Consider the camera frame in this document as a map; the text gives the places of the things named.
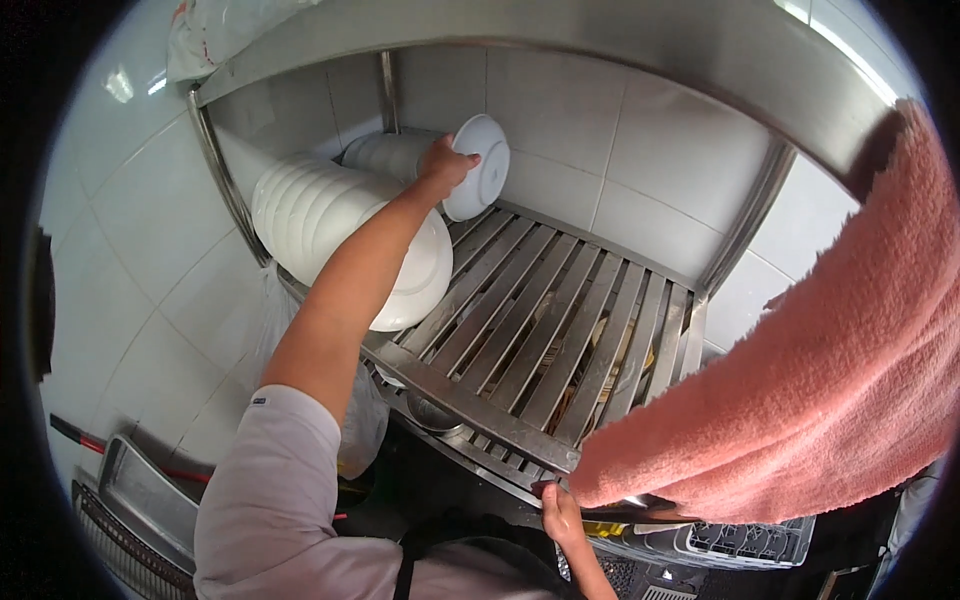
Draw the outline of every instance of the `gray shirt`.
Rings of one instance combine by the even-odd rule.
[[[287,386],[253,395],[226,460],[204,493],[194,532],[200,598],[390,600],[402,552],[377,538],[338,538],[340,429]],[[451,545],[417,561],[410,597],[547,600],[497,557]]]

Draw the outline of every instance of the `metal bowl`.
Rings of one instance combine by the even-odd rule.
[[[412,394],[407,394],[407,410],[417,425],[435,436],[452,436],[464,426],[464,422],[458,417],[435,406],[429,400]]]

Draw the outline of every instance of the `plastic dish rack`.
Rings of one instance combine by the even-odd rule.
[[[804,516],[779,524],[694,523],[647,535],[627,532],[596,545],[654,564],[727,570],[790,568],[804,563],[816,519]]]

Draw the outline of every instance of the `stainless steel rack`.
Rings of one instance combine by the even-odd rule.
[[[708,298],[746,251],[796,148],[845,182],[889,108],[847,57],[773,2],[325,0],[256,40],[188,97],[211,174],[261,264],[269,255],[206,105],[308,64],[379,52],[384,128],[396,132],[391,52],[431,43],[523,46],[616,62],[706,94],[772,134],[753,189],[699,280],[498,201],[450,225],[454,278],[426,320],[396,335],[367,336],[363,354],[371,365],[466,426],[448,437],[427,434],[409,419],[399,390],[383,383],[395,417],[465,468],[536,503],[532,483],[570,472],[592,428],[698,368]],[[286,282],[305,295],[303,285]],[[645,368],[649,349],[654,362]]]
[[[363,354],[462,419],[467,427],[431,442],[504,480],[494,482],[501,488],[532,498],[534,482],[576,466],[593,428],[699,368],[703,289],[507,203],[449,227],[453,278],[444,299],[415,327],[368,334]],[[408,392],[374,378],[419,429]]]

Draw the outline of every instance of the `plastic bag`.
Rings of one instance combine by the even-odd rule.
[[[240,373],[241,382],[251,394],[260,385],[260,377],[267,362],[274,355],[276,345],[294,320],[300,305],[287,292],[276,272],[276,261],[271,260],[260,270],[263,277],[263,311],[259,334],[248,344],[252,358],[245,372]],[[390,407],[380,395],[370,372],[361,363],[353,376],[353,389],[347,405],[347,416],[340,431],[340,449],[337,452],[337,473],[347,479],[355,479],[369,467],[383,444],[387,433]]]
[[[376,458],[387,433],[390,406],[380,395],[370,372],[357,364],[353,391],[347,405],[347,416],[340,429],[340,450],[337,452],[337,474],[356,479]]]
[[[167,79],[213,73],[258,37],[321,0],[183,0],[167,39]]]
[[[248,359],[244,372],[239,373],[240,383],[253,393],[260,387],[260,377],[267,368],[267,361],[274,355],[276,345],[286,333],[290,322],[294,320],[300,305],[287,292],[276,272],[276,261],[271,260],[267,266],[260,269],[263,285],[263,310],[260,313],[260,328],[255,337],[247,343],[248,352],[252,358]]]

